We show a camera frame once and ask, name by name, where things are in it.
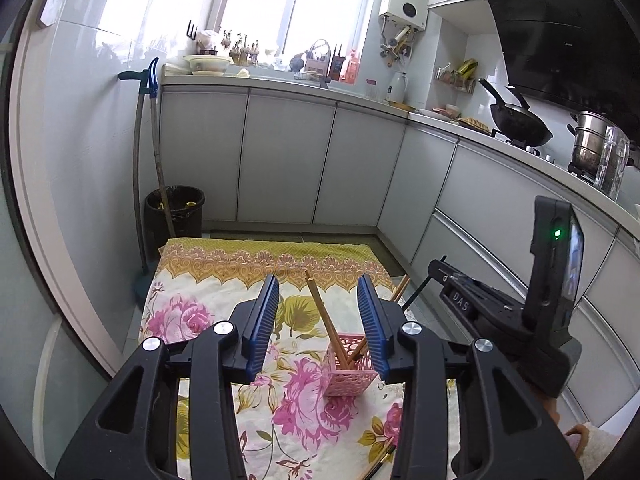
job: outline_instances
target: wok handle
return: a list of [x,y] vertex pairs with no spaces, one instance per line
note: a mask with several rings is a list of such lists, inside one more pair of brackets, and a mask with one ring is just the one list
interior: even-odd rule
[[520,92],[518,92],[515,86],[507,85],[505,86],[505,88],[516,97],[516,99],[520,102],[520,106],[524,110],[529,110],[529,103],[527,103],[527,100],[522,96]]
[[495,102],[498,106],[503,107],[506,103],[498,91],[489,83],[484,77],[478,78],[478,82],[484,87],[484,89],[489,92],[495,98]]

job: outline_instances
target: wok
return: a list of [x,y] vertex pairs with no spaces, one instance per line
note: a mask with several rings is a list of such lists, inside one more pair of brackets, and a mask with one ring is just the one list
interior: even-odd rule
[[553,134],[542,119],[529,111],[529,104],[514,86],[508,85],[506,89],[516,97],[520,106],[506,103],[486,79],[480,78],[478,82],[495,98],[496,102],[490,106],[491,115],[504,136],[534,148],[551,140]]

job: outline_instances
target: black range hood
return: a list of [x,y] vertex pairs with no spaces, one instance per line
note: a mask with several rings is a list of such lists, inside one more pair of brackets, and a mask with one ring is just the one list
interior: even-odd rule
[[640,144],[640,43],[613,0],[488,0],[509,83]]

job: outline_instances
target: tile floor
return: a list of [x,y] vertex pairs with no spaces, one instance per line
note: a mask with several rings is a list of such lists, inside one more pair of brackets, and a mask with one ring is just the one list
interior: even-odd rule
[[[203,238],[222,238],[225,240],[267,240],[273,242],[318,242],[323,244],[368,245],[376,258],[385,267],[396,283],[404,276],[404,269],[391,255],[376,235],[318,234],[318,233],[265,233],[240,231],[212,231],[202,234]],[[402,297],[408,300],[416,285],[409,283]],[[421,297],[416,298],[411,308],[416,321],[433,330],[441,338],[450,338],[449,333],[434,316],[432,309]],[[129,357],[138,346],[138,329],[142,320],[142,311],[136,307],[131,319],[131,326],[124,345],[123,355]]]

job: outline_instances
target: black trash can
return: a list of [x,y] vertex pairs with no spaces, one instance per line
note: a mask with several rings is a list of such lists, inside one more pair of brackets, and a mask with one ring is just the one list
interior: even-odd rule
[[[166,195],[176,237],[202,238],[204,193],[196,187],[168,186]],[[159,189],[149,193],[145,198],[143,222],[147,251],[151,253],[149,256],[152,261],[157,260],[158,249],[169,239],[169,228],[166,225]]]

